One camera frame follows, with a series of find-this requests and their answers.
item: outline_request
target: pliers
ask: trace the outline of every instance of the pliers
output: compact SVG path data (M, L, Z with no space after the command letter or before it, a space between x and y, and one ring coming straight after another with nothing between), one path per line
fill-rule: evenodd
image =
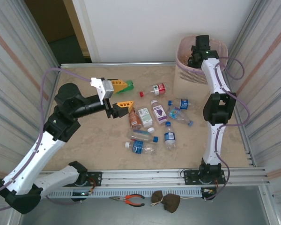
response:
M145 198L144 196L139 195L139 194L126 195L125 197L114 196L114 197L109 197L109 198L113 199L113 200L116 200L116 201L123 201L126 204L129 204L129 205L134 206L134 207L141 207L141 206L145 205L144 203L136 204L136 203L133 203L133 202L128 200L129 198L133 198L133 197Z

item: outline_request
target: orange pliers handle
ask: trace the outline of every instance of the orange pliers handle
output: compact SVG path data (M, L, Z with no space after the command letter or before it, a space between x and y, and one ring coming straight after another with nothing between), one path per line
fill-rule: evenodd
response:
M125 203L126 203L126 204L129 204L129 205L131 205L131 206L134 206L134 207L141 207L141 206L144 206L144 205L145 205L144 203L136 204L136 203L133 203L133 202L131 202L131 201L128 200L128 199L133 198L133 197L145 198L144 196L139 195L139 194L126 195L126 196L125 196Z

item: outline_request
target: corrugated metal wall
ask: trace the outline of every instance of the corrugated metal wall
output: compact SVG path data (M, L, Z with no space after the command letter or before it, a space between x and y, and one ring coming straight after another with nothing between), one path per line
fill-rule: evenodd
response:
M231 52L243 62L245 77L229 81L251 111L246 125L251 151L257 166L266 168L281 209L281 0L261 2L258 15ZM230 63L230 69L241 75L237 63ZM238 106L245 120L246 111Z
M57 65L25 10L21 1L0 1L0 178L34 144L40 125L41 78L47 68ZM50 75L45 81L45 110L56 79Z

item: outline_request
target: green object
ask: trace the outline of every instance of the green object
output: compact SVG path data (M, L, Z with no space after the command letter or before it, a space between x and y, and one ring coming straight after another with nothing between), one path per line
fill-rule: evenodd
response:
M133 82L131 80L125 81L125 83L128 84L128 87L124 88L123 90L118 91L117 93L126 92L126 91L132 90L134 88Z

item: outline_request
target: plastic basket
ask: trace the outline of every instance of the plastic basket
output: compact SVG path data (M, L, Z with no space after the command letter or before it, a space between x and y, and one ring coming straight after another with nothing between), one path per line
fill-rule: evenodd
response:
M202 101L209 96L209 87L206 77L201 69L187 66L187 61L192 54L192 45L195 45L195 43L195 35L185 37L180 42L176 56L173 92L177 98ZM217 51L219 57L228 56L228 49L221 41L210 39L209 45L211 50ZM226 65L227 59L220 59L220 62Z

